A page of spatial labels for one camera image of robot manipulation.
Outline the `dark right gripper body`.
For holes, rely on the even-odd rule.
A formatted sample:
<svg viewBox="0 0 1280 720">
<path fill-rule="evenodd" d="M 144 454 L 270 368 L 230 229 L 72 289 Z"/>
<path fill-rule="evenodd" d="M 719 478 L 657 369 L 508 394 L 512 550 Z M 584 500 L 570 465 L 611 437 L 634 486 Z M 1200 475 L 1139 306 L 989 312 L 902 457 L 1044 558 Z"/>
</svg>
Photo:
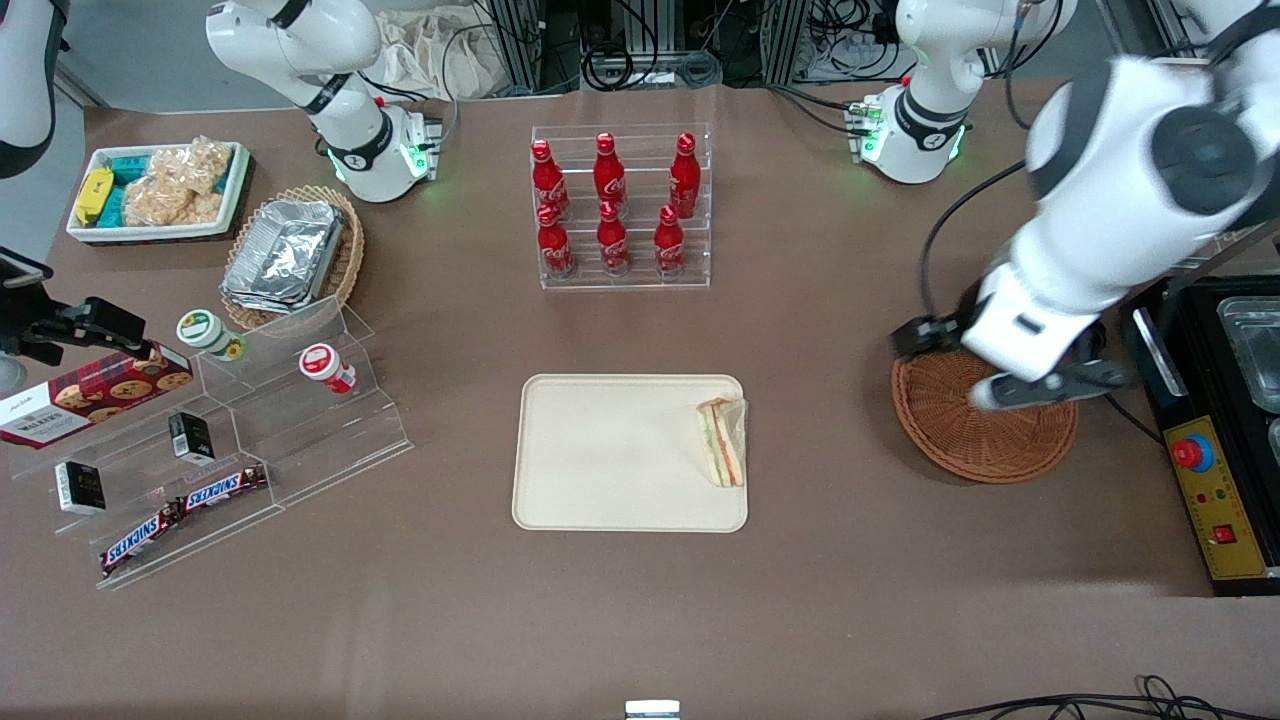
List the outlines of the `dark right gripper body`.
<svg viewBox="0 0 1280 720">
<path fill-rule="evenodd" d="M 45 288 L 3 288 L 3 352 L 56 366 L 64 346 L 90 345 L 79 324 L 88 313 L 88 299 L 70 305 L 51 299 Z"/>
</svg>

